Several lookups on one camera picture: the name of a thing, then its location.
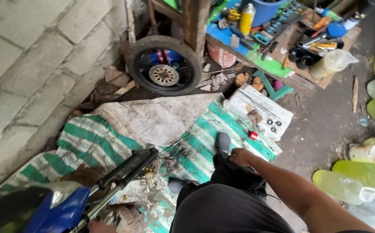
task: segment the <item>tire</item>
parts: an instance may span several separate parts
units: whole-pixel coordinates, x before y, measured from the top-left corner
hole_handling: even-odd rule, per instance
[[[192,67],[192,80],[187,84],[186,87],[183,87],[179,90],[160,90],[155,88],[153,85],[149,84],[146,81],[146,78],[142,76],[140,70],[137,70],[135,65],[137,55],[144,50],[154,49],[154,48],[163,48],[172,50],[179,53],[185,58],[185,61],[189,61]],[[141,40],[138,40],[130,48],[129,59],[127,62],[128,72],[131,77],[144,89],[151,91],[153,93],[167,95],[167,96],[178,96],[183,95],[191,90],[195,89],[202,79],[202,64],[197,59],[195,52],[186,45],[183,41],[177,40],[169,36],[147,36]]]

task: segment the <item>black rim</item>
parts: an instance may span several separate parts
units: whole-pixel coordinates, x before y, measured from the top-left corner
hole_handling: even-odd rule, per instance
[[[149,77],[149,70],[151,67],[158,63],[152,63],[150,60],[150,55],[156,54],[160,51],[161,54],[168,54],[167,51],[170,51],[163,47],[154,47],[151,49],[145,49],[140,51],[134,57],[134,69],[137,73],[139,79],[142,80],[143,83],[149,85],[150,87],[161,90],[161,91],[180,91],[190,87],[190,85],[194,82],[195,71],[193,69],[193,62],[189,59],[186,59],[185,56],[177,53],[176,51],[171,51],[180,56],[180,59],[172,60],[172,57],[168,56],[161,56],[161,60],[159,59],[159,64],[169,65],[173,68],[175,63],[178,65],[175,68],[176,72],[179,74],[179,81],[172,85],[172,86],[162,86],[159,84],[154,83]]]

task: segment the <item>concrete block wall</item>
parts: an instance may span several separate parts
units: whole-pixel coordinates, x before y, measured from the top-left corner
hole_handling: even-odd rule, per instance
[[[133,0],[136,33],[147,5]],[[47,139],[121,55],[124,0],[0,0],[0,183]]]

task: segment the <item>blue bucket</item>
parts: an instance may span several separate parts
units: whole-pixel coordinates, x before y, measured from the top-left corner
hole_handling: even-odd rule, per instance
[[[275,16],[278,9],[281,8],[283,3],[287,3],[290,0],[280,0],[275,3],[266,3],[260,0],[242,0],[241,6],[239,7],[239,12],[242,12],[243,8],[252,3],[255,8],[254,21],[252,22],[252,27],[259,27],[264,22],[269,21]]]

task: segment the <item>green striped tarp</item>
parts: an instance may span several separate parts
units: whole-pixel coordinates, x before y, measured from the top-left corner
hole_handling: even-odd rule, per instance
[[[169,232],[177,196],[167,187],[168,177],[193,179],[201,183],[210,180],[218,132],[223,131],[231,136],[231,148],[247,148],[267,161],[272,162],[281,153],[275,143],[261,134],[257,140],[250,140],[248,132],[257,130],[240,116],[225,110],[223,101],[224,97],[218,96],[172,146],[155,146],[159,150],[159,158],[173,157],[176,161],[170,164],[161,160],[159,174],[153,177],[154,187],[150,187],[150,190],[158,191],[150,192],[144,205],[147,213],[145,232]],[[0,185],[0,191],[9,191],[21,185],[54,182],[57,177],[73,172],[82,163],[112,170],[131,156],[132,150],[152,145],[123,137],[101,116],[86,114],[67,122],[58,146],[56,151],[32,158]]]

